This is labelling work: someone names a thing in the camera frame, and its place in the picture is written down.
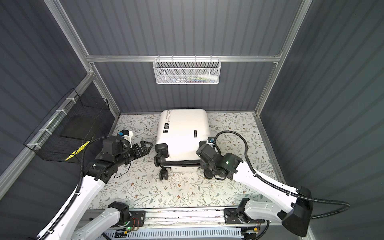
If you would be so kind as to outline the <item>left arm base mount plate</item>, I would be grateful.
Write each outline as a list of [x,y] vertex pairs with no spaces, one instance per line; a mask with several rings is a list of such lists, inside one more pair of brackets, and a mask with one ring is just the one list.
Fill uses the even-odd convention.
[[128,220],[124,220],[122,227],[125,228],[140,228],[144,226],[146,211],[129,211],[130,218]]

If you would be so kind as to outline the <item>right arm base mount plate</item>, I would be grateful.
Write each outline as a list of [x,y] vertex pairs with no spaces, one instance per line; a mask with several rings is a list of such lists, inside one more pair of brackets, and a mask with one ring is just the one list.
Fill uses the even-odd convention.
[[266,221],[263,219],[252,220],[243,213],[238,213],[237,208],[225,208],[224,209],[225,223],[227,225],[235,224],[264,224]]

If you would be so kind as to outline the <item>black carry-on suitcase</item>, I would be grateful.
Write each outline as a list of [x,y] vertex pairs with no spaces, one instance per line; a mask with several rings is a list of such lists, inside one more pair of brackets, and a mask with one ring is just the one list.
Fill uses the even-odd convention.
[[168,169],[194,172],[201,166],[196,154],[200,142],[211,136],[207,112],[203,109],[164,110],[161,113],[155,144],[154,163],[160,167],[160,180],[167,180]]

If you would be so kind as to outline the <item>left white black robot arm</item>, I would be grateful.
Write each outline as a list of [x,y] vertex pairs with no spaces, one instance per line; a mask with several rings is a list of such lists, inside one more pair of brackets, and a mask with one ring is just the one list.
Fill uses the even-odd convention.
[[37,240],[95,240],[112,226],[117,225],[127,232],[139,224],[127,204],[112,202],[99,216],[77,229],[94,197],[118,168],[148,155],[153,147],[153,143],[147,141],[133,145],[128,131],[100,139],[103,141],[102,151],[87,168],[81,164],[77,187],[53,219],[37,234]]

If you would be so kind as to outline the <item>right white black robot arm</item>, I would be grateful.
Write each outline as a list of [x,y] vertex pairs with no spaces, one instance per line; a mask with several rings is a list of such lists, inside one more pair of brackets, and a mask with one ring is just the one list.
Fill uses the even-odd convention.
[[305,187],[297,189],[285,185],[255,170],[248,156],[248,143],[239,133],[234,134],[245,145],[244,157],[232,153],[222,155],[217,145],[217,139],[222,134],[224,132],[219,132],[217,136],[201,141],[196,151],[209,173],[207,178],[241,183],[273,203],[272,206],[262,208],[250,199],[242,199],[237,214],[243,223],[257,219],[277,221],[292,234],[306,237],[311,220],[331,217],[351,207],[345,201],[313,198],[311,191]]

